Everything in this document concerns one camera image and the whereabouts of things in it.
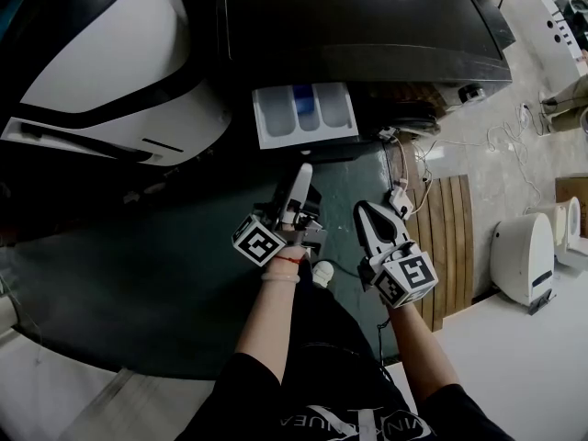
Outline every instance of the black shirt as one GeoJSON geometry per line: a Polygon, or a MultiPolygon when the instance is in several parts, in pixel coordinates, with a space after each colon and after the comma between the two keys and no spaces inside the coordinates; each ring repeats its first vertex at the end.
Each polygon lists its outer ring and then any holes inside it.
{"type": "Polygon", "coordinates": [[[459,385],[418,408],[410,412],[375,360],[342,348],[308,345],[288,355],[281,386],[256,359],[236,354],[177,439],[512,440],[459,385]]]}

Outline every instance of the bracelet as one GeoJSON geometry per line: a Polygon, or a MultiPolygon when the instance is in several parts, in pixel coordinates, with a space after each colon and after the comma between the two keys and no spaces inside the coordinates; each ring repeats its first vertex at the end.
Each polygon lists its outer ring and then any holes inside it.
{"type": "Polygon", "coordinates": [[[279,273],[264,273],[261,275],[261,279],[262,281],[287,281],[294,284],[300,282],[298,275],[280,275],[279,273]]]}
{"type": "Polygon", "coordinates": [[[274,258],[279,258],[280,260],[287,260],[291,263],[296,263],[297,265],[299,265],[300,263],[302,263],[302,260],[304,260],[304,258],[287,258],[285,256],[280,256],[279,254],[277,254],[276,256],[274,256],[274,258]]]}

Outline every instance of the black sleeve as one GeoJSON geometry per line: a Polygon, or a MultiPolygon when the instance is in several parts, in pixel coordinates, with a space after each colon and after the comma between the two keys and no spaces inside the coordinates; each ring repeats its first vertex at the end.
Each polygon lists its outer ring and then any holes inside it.
{"type": "Polygon", "coordinates": [[[419,407],[423,417],[441,439],[514,441],[495,423],[458,384],[438,390],[419,407]]]}
{"type": "Polygon", "coordinates": [[[214,390],[176,441],[272,437],[279,420],[279,381],[255,358],[235,354],[214,390]]]}

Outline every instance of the white bracelet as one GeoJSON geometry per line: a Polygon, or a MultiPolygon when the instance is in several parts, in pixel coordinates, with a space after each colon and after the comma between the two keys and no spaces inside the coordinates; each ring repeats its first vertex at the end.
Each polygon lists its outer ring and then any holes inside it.
{"type": "Polygon", "coordinates": [[[298,275],[280,275],[279,273],[264,273],[261,275],[262,281],[287,281],[289,283],[298,284],[300,276],[298,275]]]}

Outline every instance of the white cube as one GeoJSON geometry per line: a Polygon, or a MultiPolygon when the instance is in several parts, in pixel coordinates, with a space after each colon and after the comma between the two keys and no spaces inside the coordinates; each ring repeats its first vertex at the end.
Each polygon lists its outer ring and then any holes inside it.
{"type": "Polygon", "coordinates": [[[431,258],[424,252],[384,263],[371,284],[396,308],[421,299],[437,282],[431,258]]]}
{"type": "Polygon", "coordinates": [[[258,266],[265,265],[286,243],[253,214],[232,235],[232,246],[258,266]]]}

